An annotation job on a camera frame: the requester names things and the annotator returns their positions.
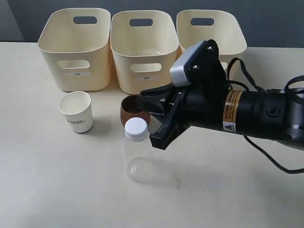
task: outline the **brown cup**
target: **brown cup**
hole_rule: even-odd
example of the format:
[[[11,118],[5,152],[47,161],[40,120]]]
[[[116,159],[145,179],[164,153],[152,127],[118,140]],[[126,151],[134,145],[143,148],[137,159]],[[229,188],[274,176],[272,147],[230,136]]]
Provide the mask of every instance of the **brown cup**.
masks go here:
[[[130,95],[123,99],[120,106],[120,121],[124,126],[125,123],[134,117],[140,117],[144,119],[149,125],[151,121],[151,116],[149,113],[146,113],[144,110],[141,110],[136,105],[137,95]]]

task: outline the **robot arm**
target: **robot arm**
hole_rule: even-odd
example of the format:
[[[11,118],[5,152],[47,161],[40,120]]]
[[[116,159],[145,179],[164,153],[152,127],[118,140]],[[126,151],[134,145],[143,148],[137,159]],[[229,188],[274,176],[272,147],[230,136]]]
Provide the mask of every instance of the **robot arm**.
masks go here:
[[[228,74],[233,62],[228,66]],[[258,92],[232,90],[219,61],[214,40],[202,41],[187,49],[171,67],[172,84],[141,91],[138,105],[162,122],[150,135],[153,147],[165,150],[190,126],[276,140],[304,148],[304,89],[264,90],[241,62],[241,68]]]

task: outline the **plastic bottle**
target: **plastic bottle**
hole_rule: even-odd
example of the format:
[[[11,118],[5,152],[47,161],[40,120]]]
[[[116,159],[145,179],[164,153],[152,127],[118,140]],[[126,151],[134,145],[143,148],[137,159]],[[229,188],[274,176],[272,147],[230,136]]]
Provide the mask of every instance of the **plastic bottle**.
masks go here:
[[[152,156],[148,125],[142,118],[132,118],[124,126],[122,151],[128,176],[133,181],[142,181],[151,171]]]

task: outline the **white bottle cap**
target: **white bottle cap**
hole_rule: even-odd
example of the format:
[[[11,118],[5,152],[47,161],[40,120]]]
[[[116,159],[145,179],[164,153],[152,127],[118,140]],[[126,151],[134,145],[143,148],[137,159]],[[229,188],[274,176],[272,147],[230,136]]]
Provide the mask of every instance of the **white bottle cap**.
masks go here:
[[[135,117],[128,120],[124,126],[124,134],[132,142],[139,142],[147,137],[148,125],[142,118]]]

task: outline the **table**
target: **table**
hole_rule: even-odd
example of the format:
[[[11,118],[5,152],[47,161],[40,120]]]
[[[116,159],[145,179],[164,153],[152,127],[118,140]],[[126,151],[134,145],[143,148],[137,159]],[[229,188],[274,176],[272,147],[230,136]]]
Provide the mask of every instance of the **table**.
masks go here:
[[[266,88],[304,73],[304,49],[251,47],[243,59]],[[95,124],[77,134],[36,43],[0,43],[0,69],[0,227],[303,227],[304,175],[283,173],[242,136],[191,127],[155,150],[162,174],[137,183],[123,169],[117,80],[90,93]],[[303,151],[254,142],[304,167]]]

